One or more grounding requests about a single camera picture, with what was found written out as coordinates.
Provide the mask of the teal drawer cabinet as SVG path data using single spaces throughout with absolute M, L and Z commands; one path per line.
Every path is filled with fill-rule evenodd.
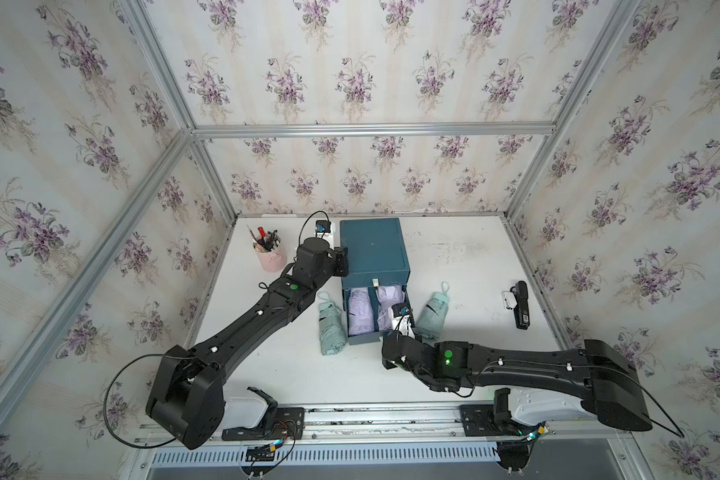
M 377 287 L 401 285 L 405 294 L 403 303 L 410 305 L 407 294 L 410 262 L 401 223 L 397 218 L 355 219 L 342 220 L 339 227 L 340 246 L 347 248 L 349 260 L 349 274 L 341 280 L 348 342 L 351 345 L 371 343 L 392 331 L 379 330 Z M 348 299 L 354 288 L 366 288 L 369 292 L 374 310 L 374 332 L 358 336 L 348 334 Z

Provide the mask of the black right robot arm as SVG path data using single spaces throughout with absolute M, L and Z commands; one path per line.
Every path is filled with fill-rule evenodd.
M 555 392 L 578 399 L 605 426 L 630 432 L 657 426 L 684 436 L 675 421 L 666 426 L 651 418 L 647 402 L 655 397 L 641 385 L 637 366 L 601 340 L 564 351 L 519 351 L 458 341 L 429 345 L 394 331 L 382 341 L 382 361 L 434 392 L 458 395 L 488 386 Z

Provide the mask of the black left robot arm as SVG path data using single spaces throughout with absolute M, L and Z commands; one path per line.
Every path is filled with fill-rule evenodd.
M 189 450 L 209 440 L 225 412 L 224 385 L 265 340 L 293 322 L 333 277 L 349 273 L 348 249 L 309 237 L 296 259 L 239 318 L 190 349 L 176 345 L 160 354 L 145 412 Z

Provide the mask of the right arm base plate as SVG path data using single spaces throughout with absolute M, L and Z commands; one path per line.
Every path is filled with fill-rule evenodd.
M 462 404 L 459 406 L 460 421 L 466 437 L 514 436 L 535 439 L 546 431 L 546 423 L 522 423 L 509 409 L 511 389 L 500 388 L 494 392 L 492 402 Z

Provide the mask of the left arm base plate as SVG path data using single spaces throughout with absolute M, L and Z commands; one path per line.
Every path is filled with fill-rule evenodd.
M 306 409 L 281 406 L 265 391 L 248 387 L 245 394 L 227 398 L 219 429 L 224 441 L 300 440 Z

